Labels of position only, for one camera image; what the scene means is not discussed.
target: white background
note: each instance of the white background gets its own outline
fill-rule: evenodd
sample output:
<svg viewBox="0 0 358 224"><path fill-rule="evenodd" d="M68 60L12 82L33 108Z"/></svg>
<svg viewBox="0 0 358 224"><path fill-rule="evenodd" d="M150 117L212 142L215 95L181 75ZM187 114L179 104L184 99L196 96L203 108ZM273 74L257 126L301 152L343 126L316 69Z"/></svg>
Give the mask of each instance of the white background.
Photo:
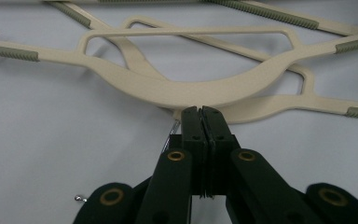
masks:
<svg viewBox="0 0 358 224"><path fill-rule="evenodd" d="M358 0L263 2L358 25ZM144 15L180 26L285 25L305 44L339 38L207 3L82 7L114 27ZM0 40L69 50L86 29L48 5L6 1L0 32ZM222 38L271 54L290 49L280 35ZM172 80L229 77L257 65L179 37L131 40ZM124 65L101 39L91 41L88 53ZM358 50L302 64L316 74L318 94L358 101ZM264 94L296 94L301 81L284 74ZM109 182L134 187L151 176L172 124L169 110L131 98L87 69L0 58L0 223L72 223L81 207L76 194L90 195ZM304 192L327 182L358 198L358 119L293 110L230 129L292 187ZM224 198L195 197L192 219L230 223Z"/></svg>

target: beige plastic frame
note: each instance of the beige plastic frame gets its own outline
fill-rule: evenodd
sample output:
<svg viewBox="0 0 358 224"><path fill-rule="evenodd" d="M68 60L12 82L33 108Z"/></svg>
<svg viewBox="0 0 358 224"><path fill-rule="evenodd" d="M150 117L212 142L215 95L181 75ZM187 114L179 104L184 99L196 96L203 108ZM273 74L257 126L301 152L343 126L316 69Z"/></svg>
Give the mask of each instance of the beige plastic frame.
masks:
<svg viewBox="0 0 358 224"><path fill-rule="evenodd" d="M103 21L98 20L97 18L90 15L88 12L84 11L80 7L66 3L69 8L74 12L79 13L80 15L87 18L90 29L99 29L99 28L110 28L109 25L105 24ZM170 25L166 22L156 21L152 18L147 18L143 16L133 16L126 19L121 28L131 28L134 23L141 23L151 27L169 27L175 28L175 26ZM222 40L206 36L206 35L183 35L184 37L208 44L220 49L224 49L228 52L237 53L241 56L252 58L260 62L264 62L269 59L270 56L255 50L247 49L241 46L235 46L231 43L224 42ZM113 44L117 45L121 52L124 55L124 58L127 62L127 66L130 70L144 74L146 76L166 79L165 76L160 74L145 58L140 50L136 48L127 38L124 37L115 37L108 38ZM255 97L250 99L244 99L237 104L229 105L219 108L225 115L226 120L230 123L240 123L247 121L254 121L257 119L263 119L269 116L272 116L276 113L282 112L288 109L306 109L313 110L318 112L325 113L334 113L339 115L347 116L356 116L351 114L350 108L358 108L358 101L347 101L347 100L338 100L334 98L325 98L317 96L313 91L314 86L314 75L312 72L299 65L293 64L288 70L300 74L304 83L302 86L302 91L300 95L274 95L267 97ZM176 119L180 118L180 110L175 111L174 116Z"/></svg>
<svg viewBox="0 0 358 224"><path fill-rule="evenodd" d="M206 82L174 82L146 77L106 60L85 54L94 37L141 35L209 35L209 34L267 34L286 35L294 49L274 56L256 68L234 77ZM108 83L128 95L151 104L181 109L192 105L222 107L233 105L269 87L293 63L317 56L334 54L337 45L358 48L358 35L343 37L315 45L302 45L295 33L284 27L208 27L93 30L80 39L75 51L47 49L0 41L0 51L18 49L36 52L40 61L88 67Z"/></svg>
<svg viewBox="0 0 358 224"><path fill-rule="evenodd" d="M121 25L121 28L130 28L135 23L141 23L152 27L175 27L166 22L157 21L148 17L134 16L126 19ZM206 35L185 35L185 37L224 49L228 52L235 52L236 54L260 62L264 62L270 58L266 53L232 45L231 43ZM351 107L358 107L358 101L338 100L316 95L313 90L314 74L308 68L299 64L292 64L288 67L288 70L303 77L304 82L299 95L252 97L244 99L234 105L219 107L218 109L224 114L227 122L244 123L255 121L289 109L305 109L348 116ZM176 111L174 117L179 119L180 111Z"/></svg>

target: thin wire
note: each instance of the thin wire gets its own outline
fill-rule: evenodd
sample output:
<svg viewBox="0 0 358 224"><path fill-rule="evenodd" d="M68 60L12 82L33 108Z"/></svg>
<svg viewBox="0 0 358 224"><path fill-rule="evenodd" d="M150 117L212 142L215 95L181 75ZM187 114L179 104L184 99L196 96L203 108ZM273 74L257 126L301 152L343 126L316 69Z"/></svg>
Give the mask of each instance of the thin wire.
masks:
<svg viewBox="0 0 358 224"><path fill-rule="evenodd" d="M176 119L175 123L173 124L173 126L171 128L170 134L168 135L167 140L165 141L164 147L161 150L161 153L164 153L168 149L168 146L170 144L170 136L171 136L171 134L175 134L178 131L179 126L180 126L180 120Z"/></svg>

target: round hole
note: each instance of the round hole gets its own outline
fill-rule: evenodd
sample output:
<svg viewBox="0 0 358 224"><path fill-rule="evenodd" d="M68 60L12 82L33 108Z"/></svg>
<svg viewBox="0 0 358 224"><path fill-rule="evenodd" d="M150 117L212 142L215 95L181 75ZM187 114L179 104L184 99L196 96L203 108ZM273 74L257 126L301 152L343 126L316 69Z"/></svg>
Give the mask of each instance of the round hole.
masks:
<svg viewBox="0 0 358 224"><path fill-rule="evenodd" d="M348 204L347 198L334 189L320 189L319 196L327 203L334 206L346 206Z"/></svg>
<svg viewBox="0 0 358 224"><path fill-rule="evenodd" d="M180 151L173 151L168 154L168 159L171 161L181 161L185 158L185 154Z"/></svg>
<svg viewBox="0 0 358 224"><path fill-rule="evenodd" d="M305 223L304 216L298 212L289 212L286 215L287 219L293 224L303 224Z"/></svg>
<svg viewBox="0 0 358 224"><path fill-rule="evenodd" d="M248 152L248 151L240 152L238 157L243 161L254 161L255 160L255 155L252 152Z"/></svg>
<svg viewBox="0 0 358 224"><path fill-rule="evenodd" d="M100 203L106 206L115 205L123 200L124 192L121 189L109 189L100 198Z"/></svg>
<svg viewBox="0 0 358 224"><path fill-rule="evenodd" d="M156 224L166 224L170 221L170 215L167 212L161 211L153 215L153 222Z"/></svg>

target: black bracket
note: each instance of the black bracket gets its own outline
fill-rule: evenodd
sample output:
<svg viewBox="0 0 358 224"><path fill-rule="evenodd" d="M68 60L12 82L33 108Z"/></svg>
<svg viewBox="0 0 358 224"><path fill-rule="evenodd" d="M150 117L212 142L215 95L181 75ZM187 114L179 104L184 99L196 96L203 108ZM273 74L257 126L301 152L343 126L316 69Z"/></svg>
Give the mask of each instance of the black bracket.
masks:
<svg viewBox="0 0 358 224"><path fill-rule="evenodd" d="M232 223L356 223L358 200L320 183L292 189L264 157L240 147L223 115L195 106L182 112L182 134L172 134L153 175L131 188L96 189L75 224L186 224L192 195L226 195Z"/></svg>

